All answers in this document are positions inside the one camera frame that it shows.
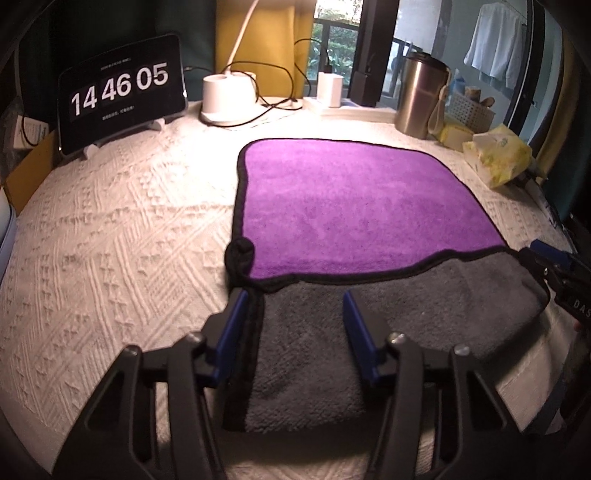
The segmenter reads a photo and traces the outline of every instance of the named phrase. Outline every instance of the white shirt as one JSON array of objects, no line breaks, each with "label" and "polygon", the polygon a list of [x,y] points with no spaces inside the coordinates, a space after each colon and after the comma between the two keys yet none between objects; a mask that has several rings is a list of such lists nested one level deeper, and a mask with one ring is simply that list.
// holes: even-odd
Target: white shirt
[{"label": "white shirt", "polygon": [[521,17],[507,5],[482,5],[464,64],[514,89],[521,68]]}]

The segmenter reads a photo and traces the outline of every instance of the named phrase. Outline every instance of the cardboard box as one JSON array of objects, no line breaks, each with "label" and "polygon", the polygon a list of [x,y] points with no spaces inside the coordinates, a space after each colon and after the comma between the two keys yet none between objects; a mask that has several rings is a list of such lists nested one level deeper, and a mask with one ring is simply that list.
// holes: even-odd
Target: cardboard box
[{"label": "cardboard box", "polygon": [[20,215],[25,205],[51,173],[57,157],[57,135],[47,135],[4,180],[4,190]]}]

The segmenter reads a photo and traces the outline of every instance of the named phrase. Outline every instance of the dark green curtain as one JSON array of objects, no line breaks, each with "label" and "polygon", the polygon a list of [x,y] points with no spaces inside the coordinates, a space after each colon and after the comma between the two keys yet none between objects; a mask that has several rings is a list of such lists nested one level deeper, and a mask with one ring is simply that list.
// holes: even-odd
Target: dark green curtain
[{"label": "dark green curtain", "polygon": [[581,91],[577,111],[564,147],[543,189],[548,201],[565,220],[591,173],[591,74],[581,72]]},{"label": "dark green curtain", "polygon": [[[185,66],[214,68],[216,0],[57,0],[19,44],[27,114],[56,121],[57,78],[111,48],[176,33]],[[202,70],[185,76],[189,100],[202,97]]]}]

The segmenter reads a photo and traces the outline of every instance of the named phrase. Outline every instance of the purple microfiber towel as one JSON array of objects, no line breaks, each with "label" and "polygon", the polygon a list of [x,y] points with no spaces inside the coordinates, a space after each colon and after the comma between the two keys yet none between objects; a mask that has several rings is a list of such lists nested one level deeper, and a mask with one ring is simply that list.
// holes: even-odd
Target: purple microfiber towel
[{"label": "purple microfiber towel", "polygon": [[231,287],[249,312],[227,391],[229,430],[297,430],[361,415],[342,322],[349,288],[425,347],[480,358],[545,308],[472,192],[436,158],[350,141],[271,139],[238,160]]},{"label": "purple microfiber towel", "polygon": [[505,245],[472,192],[428,154],[272,139],[242,157],[253,279],[399,270],[444,250]]}]

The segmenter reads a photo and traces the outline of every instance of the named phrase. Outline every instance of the bed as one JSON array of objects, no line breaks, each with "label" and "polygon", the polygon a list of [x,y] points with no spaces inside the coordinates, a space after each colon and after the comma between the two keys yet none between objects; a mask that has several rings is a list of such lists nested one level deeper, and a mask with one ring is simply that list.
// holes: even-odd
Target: bed
[{"label": "bed", "polygon": [[[77,414],[124,345],[168,346],[223,309],[236,159],[247,143],[277,137],[427,152],[474,192],[511,247],[540,238],[568,248],[524,192],[490,191],[462,155],[406,137],[393,125],[321,120],[299,111],[217,129],[201,124],[192,105],[163,132],[131,135],[89,161],[55,169],[18,218],[0,288],[0,408],[43,468],[51,471]],[[556,383],[573,323],[551,303],[491,367],[521,428]],[[216,402],[211,408],[216,418]],[[157,416],[165,449],[162,392]],[[379,418],[364,417],[313,432],[217,435],[232,478],[348,479],[363,475],[378,427]],[[430,442],[426,436],[421,450]],[[424,469],[428,460],[421,458]]]}]

